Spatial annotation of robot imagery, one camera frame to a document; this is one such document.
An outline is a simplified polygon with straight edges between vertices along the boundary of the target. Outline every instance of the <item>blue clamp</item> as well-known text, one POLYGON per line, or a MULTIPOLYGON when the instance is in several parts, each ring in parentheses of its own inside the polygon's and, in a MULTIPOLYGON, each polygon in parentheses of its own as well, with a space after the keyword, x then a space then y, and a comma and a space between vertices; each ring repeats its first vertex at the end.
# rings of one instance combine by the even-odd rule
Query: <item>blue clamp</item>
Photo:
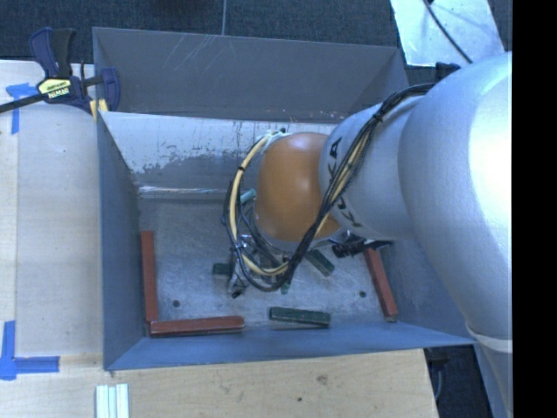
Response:
POLYGON ((44 101, 48 104, 73 105, 91 113, 91 97, 87 88, 103 85, 103 97, 109 110, 115 111, 120 102, 120 80, 115 68, 107 67, 99 76, 85 78, 84 64, 81 78, 73 76, 69 51, 76 32, 74 30, 53 30, 46 27, 30 37, 30 50, 35 61, 44 70, 44 79, 37 84, 37 94, 19 98, 0 105, 0 113, 44 101))
POLYGON ((0 380, 14 381, 18 374, 57 373, 60 371, 59 356, 16 358, 16 322, 4 322, 2 353, 0 355, 0 380))

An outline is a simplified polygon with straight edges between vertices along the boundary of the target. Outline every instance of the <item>black wire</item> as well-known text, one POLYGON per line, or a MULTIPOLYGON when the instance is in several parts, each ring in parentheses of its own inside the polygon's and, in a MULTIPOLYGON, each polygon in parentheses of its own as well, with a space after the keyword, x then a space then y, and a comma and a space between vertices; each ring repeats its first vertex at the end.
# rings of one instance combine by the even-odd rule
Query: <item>black wire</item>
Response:
POLYGON ((443 34, 445 35, 445 37, 447 38, 447 40, 453 44, 453 47, 456 49, 456 51, 459 52, 459 54, 469 63, 472 63, 472 59, 459 47, 459 45, 456 43, 456 41, 453 39, 453 37, 447 32, 447 30, 445 29, 445 27, 441 24, 441 22, 439 21, 439 19, 437 18, 437 16, 435 15, 435 13, 432 10, 431 5, 429 4, 429 2, 427 2, 427 0, 422 0, 424 2, 424 5, 426 6, 427 10, 429 11, 429 14, 431 15, 431 17, 433 18, 433 21, 437 24, 437 26, 439 26, 439 29, 443 32, 443 34))
POLYGON ((226 191, 224 212, 223 212, 223 216, 224 216, 224 219, 225 219, 226 231, 228 232, 228 237, 229 237, 229 239, 232 243, 232 251, 234 253, 236 253, 240 270, 242 271, 242 274, 245 276, 245 278, 250 282, 250 284, 252 284, 257 289, 259 289, 261 291, 264 291, 266 293, 269 293, 269 292, 272 292, 272 291, 277 291, 287 282, 286 278, 278 279, 277 283, 267 287, 267 286, 259 284, 250 275, 250 270, 245 267, 245 262, 244 262, 244 259, 242 257, 242 244, 234 239, 234 236, 232 234, 232 227, 231 227, 231 224, 230 224, 230 221, 229 221, 229 219, 230 219, 229 205, 230 205, 230 198, 232 196, 232 184, 233 183, 231 182, 229 187, 228 187, 228 191, 226 191))

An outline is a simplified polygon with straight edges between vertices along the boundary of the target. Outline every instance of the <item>wooden table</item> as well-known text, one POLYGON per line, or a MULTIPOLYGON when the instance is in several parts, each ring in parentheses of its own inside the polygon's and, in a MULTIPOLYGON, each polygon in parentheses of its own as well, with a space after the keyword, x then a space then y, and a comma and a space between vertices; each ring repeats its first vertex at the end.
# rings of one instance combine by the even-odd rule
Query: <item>wooden table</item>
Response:
MULTIPOLYGON (((0 61, 0 103, 10 101, 4 88, 19 84, 13 79, 20 69, 29 71, 26 80, 37 75, 32 84, 40 80, 38 65, 0 61)), ((10 129, 11 114, 0 115, 0 334, 3 323, 17 317, 17 162, 24 131, 12 135, 10 129)), ((40 288, 41 279, 30 283, 40 288)), ((45 311, 64 309, 64 304, 43 301, 26 300, 45 311)), ((419 349, 112 373, 103 370, 98 352, 62 354, 57 374, 20 374, 15 381, 0 381, 0 416, 94 416, 95 387, 118 383, 129 385, 132 418, 439 416, 419 349)))

